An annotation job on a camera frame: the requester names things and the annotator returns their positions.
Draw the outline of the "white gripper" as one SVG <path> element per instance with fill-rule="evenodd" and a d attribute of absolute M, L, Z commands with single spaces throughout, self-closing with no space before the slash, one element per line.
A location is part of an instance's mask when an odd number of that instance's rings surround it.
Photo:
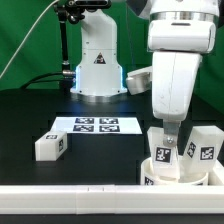
<path fill-rule="evenodd" d="M 163 144 L 175 147 L 180 122 L 186 118 L 202 56 L 197 53 L 154 52 L 152 108 L 163 119 Z"/>

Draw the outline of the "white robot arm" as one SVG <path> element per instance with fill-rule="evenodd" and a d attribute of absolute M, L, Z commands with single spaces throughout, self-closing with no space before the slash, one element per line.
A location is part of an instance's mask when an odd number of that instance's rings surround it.
<path fill-rule="evenodd" d="M 149 21 L 153 114 L 163 121 L 163 144 L 174 146 L 202 56 L 215 45 L 219 0 L 75 0 L 84 10 L 84 20 L 73 93 L 94 99 L 125 91 L 117 62 L 116 23 L 101 10 L 108 2 L 121 1 Z"/>

